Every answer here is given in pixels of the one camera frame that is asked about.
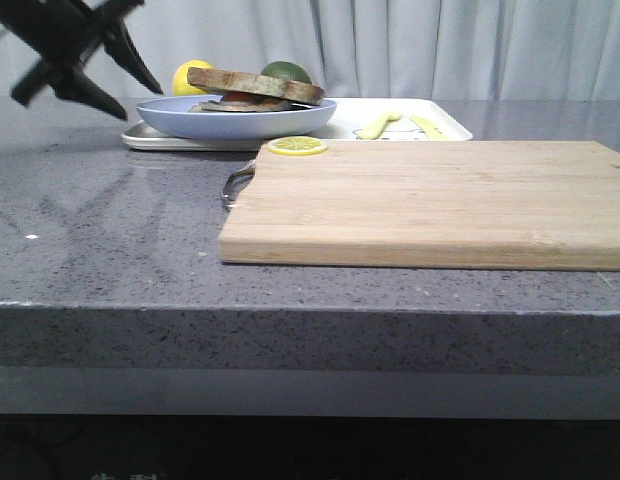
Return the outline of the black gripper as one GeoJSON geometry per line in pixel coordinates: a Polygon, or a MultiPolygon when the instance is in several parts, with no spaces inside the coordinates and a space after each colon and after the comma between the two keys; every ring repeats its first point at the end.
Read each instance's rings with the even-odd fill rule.
{"type": "Polygon", "coordinates": [[[81,103],[126,120],[124,107],[84,73],[97,48],[155,94],[158,80],[139,55],[124,18],[141,1],[112,0],[95,7],[83,1],[0,1],[0,23],[40,55],[40,60],[12,88],[11,97],[29,105],[44,87],[57,98],[81,103]]]}

